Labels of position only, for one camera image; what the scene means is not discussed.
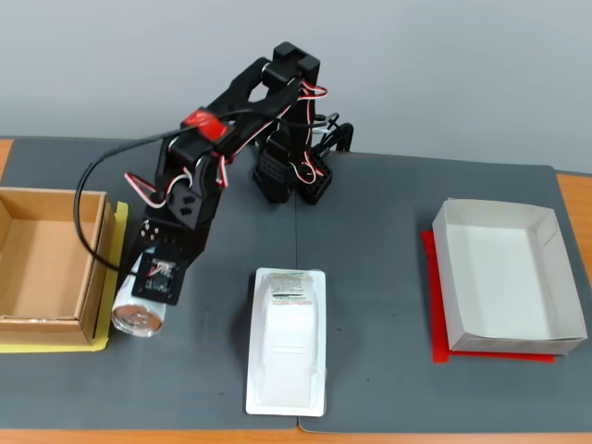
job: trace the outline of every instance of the cardboard box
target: cardboard box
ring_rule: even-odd
[[[73,203],[74,191],[0,188],[0,342],[93,339],[105,267],[80,244]],[[107,255],[115,217],[104,192],[82,194],[80,220]]]
[[[552,209],[448,200],[433,229],[451,350],[566,354],[587,338]]]

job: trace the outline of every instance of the wooden table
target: wooden table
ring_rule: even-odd
[[[0,177],[12,141],[0,141]],[[592,277],[592,178],[558,174],[563,199],[572,220],[573,231],[584,258],[588,278]],[[0,430],[2,443],[59,444],[169,444],[169,443],[343,443],[343,444],[589,444],[592,433],[579,434],[397,434],[345,435],[306,433],[300,428],[279,431],[92,431],[92,430]]]

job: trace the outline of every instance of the white box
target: white box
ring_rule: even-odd
[[[450,199],[433,229],[451,350],[567,354],[587,338],[552,209]]]

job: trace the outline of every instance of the gray mat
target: gray mat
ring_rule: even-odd
[[[74,189],[83,169],[114,146],[115,141],[84,139],[18,140],[2,185]],[[97,167],[89,181],[89,189],[129,203],[132,228],[143,205],[123,173],[129,169],[153,179],[157,154],[155,144],[122,154]],[[250,276],[260,266],[296,265],[294,202],[270,206],[251,179],[252,165],[245,153],[228,168],[230,187],[207,247],[188,270],[162,333],[135,339],[112,328],[106,350],[97,353],[1,355],[0,427],[296,426],[294,417],[244,411]]]
[[[315,432],[592,431],[592,340],[556,364],[432,364],[420,233],[449,197],[554,208],[588,327],[592,295],[549,166],[334,155],[316,207],[297,202],[298,268],[327,273],[327,412]]]

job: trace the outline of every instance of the cylindrical can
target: cylindrical can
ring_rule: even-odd
[[[136,261],[132,272],[137,272],[140,258]],[[148,301],[131,295],[136,277],[129,275],[117,292],[111,311],[111,321],[118,330],[140,338],[150,338],[158,333],[165,322],[167,305]]]

